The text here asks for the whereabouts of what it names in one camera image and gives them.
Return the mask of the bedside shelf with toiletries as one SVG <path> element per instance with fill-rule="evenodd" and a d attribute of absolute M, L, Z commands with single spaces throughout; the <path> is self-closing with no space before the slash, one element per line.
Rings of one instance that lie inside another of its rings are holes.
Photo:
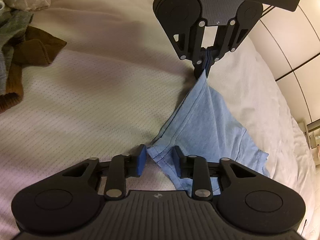
<path fill-rule="evenodd" d="M 310 124 L 307 124 L 305 120 L 302 120 L 298 123 L 298 126 L 304 133 L 315 165 L 319 166 L 319 119 Z"/>

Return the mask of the white bed duvet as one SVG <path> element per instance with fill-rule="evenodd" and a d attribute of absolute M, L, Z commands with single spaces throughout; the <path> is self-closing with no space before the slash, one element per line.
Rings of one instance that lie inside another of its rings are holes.
<path fill-rule="evenodd" d="M 32 25 L 67 44 L 50 66 L 23 69 L 23 100 L 1 114 L 1 239 L 18 234 L 11 212 L 18 191 L 89 157 L 106 161 L 150 143 L 195 84 L 153 0 L 51 2 Z M 315 163 L 252 41 L 214 64 L 208 82 L 268 153 L 271 177 L 301 194 L 299 232 L 317 239 Z"/>

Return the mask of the light blue t-shirt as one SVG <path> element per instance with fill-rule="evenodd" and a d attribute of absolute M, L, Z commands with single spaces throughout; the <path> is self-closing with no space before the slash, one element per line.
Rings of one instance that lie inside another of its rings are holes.
<path fill-rule="evenodd" d="M 174 146 L 184 155 L 208 162 L 232 159 L 269 176 L 268 153 L 260 150 L 247 129 L 230 113 L 222 95 L 209 87 L 204 73 L 148 147 L 148 154 L 177 190 L 191 192 L 192 180 L 178 177 L 171 156 Z"/>

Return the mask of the white sliding wardrobe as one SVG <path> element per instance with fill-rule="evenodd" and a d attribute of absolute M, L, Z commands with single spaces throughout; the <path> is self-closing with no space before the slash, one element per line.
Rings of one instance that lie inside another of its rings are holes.
<path fill-rule="evenodd" d="M 319 119 L 319 0 L 300 0 L 289 12 L 270 5 L 250 34 L 292 116 Z"/>

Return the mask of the brown knitted garment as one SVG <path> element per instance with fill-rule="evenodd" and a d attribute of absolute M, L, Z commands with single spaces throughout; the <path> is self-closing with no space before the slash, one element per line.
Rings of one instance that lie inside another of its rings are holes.
<path fill-rule="evenodd" d="M 12 60 L 1 92 L 1 113 L 23 100 L 22 69 L 48 67 L 66 44 L 66 41 L 44 30 L 27 27 L 23 40 L 13 47 Z"/>

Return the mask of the grey green garment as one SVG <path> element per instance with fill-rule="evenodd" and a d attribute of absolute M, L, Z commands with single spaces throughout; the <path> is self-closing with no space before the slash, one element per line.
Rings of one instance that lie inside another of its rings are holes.
<path fill-rule="evenodd" d="M 6 91 L 14 49 L 25 41 L 25 32 L 32 19 L 32 12 L 15 9 L 1 15 L 1 95 Z"/>

